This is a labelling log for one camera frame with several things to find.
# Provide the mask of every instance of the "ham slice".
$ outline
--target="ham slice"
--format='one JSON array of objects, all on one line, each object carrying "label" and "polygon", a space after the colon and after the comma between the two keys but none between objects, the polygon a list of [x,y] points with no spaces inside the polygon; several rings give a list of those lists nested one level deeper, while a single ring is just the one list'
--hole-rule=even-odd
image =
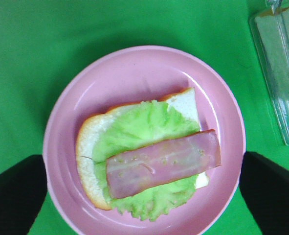
[{"label": "ham slice", "polygon": [[220,164],[219,142],[211,129],[114,155],[107,159],[107,181],[112,198],[124,198]]}]

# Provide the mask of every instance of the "pink plate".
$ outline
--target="pink plate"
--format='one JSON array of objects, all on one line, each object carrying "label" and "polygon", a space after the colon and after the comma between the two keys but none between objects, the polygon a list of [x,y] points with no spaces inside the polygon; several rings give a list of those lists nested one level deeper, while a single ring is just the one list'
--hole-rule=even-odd
[{"label": "pink plate", "polygon": [[[216,129],[222,166],[208,171],[210,183],[156,222],[129,213],[96,209],[80,184],[75,141],[83,121],[110,106],[158,99],[195,87],[203,130]],[[44,137],[48,190],[64,220],[79,234],[196,235],[222,214],[237,186],[245,151],[245,128],[232,92],[200,59],[183,51],[141,46],[111,53],[79,73],[59,97]]]}]

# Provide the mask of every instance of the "plastic container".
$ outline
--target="plastic container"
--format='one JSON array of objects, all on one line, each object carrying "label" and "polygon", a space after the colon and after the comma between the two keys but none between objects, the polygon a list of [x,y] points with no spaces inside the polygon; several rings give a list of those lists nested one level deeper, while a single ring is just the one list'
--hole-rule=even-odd
[{"label": "plastic container", "polygon": [[271,2],[250,18],[250,27],[279,128],[289,144],[289,6]]}]

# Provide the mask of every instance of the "bread slice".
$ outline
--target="bread slice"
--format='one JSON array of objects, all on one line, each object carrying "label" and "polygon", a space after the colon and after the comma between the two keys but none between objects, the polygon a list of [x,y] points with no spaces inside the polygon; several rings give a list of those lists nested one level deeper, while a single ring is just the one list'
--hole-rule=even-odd
[{"label": "bread slice", "polygon": [[[173,106],[186,119],[196,121],[200,124],[195,104],[195,91],[188,88],[183,92],[170,94],[161,99]],[[76,142],[76,161],[79,177],[83,188],[92,201],[100,209],[111,210],[103,197],[102,189],[94,174],[93,148],[100,136],[115,122],[116,118],[126,113],[139,104],[127,104],[116,106],[105,114],[99,114],[88,118],[79,130]],[[195,186],[200,188],[208,184],[208,177],[205,172],[197,177]]]}]

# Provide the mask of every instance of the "green table surface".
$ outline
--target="green table surface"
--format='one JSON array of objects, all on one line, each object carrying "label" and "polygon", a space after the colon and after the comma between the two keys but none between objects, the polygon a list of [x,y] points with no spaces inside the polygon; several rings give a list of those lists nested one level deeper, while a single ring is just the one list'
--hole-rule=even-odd
[{"label": "green table surface", "polygon": [[[174,47],[208,63],[239,103],[247,150],[289,170],[289,146],[248,25],[264,6],[264,0],[0,0],[0,173],[42,153],[49,114],[77,73],[138,45]],[[75,232],[47,195],[29,234]],[[205,234],[261,234],[239,189]]]}]

